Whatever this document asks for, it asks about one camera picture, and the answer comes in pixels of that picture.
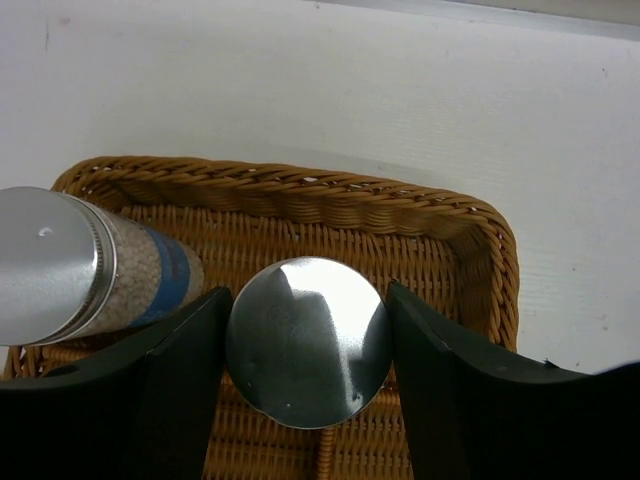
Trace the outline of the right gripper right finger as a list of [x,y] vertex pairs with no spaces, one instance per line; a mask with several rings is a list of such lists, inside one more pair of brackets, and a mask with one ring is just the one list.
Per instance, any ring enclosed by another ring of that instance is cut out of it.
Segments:
[[535,361],[389,286],[394,368],[417,479],[635,479],[639,367]]

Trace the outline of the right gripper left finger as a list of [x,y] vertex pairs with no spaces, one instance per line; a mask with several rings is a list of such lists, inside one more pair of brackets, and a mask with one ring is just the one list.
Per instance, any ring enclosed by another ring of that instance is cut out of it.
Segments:
[[201,478],[231,305],[217,287],[84,359],[2,382],[2,478]]

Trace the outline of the silver-lid jar blue label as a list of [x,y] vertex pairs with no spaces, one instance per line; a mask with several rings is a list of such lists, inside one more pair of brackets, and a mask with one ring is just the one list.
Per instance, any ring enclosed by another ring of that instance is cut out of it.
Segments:
[[198,298],[201,260],[153,228],[68,194],[1,192],[1,343],[143,327]]
[[280,425],[316,430],[359,414],[392,362],[381,295],[336,260],[303,256],[257,273],[236,296],[227,369],[242,397]]

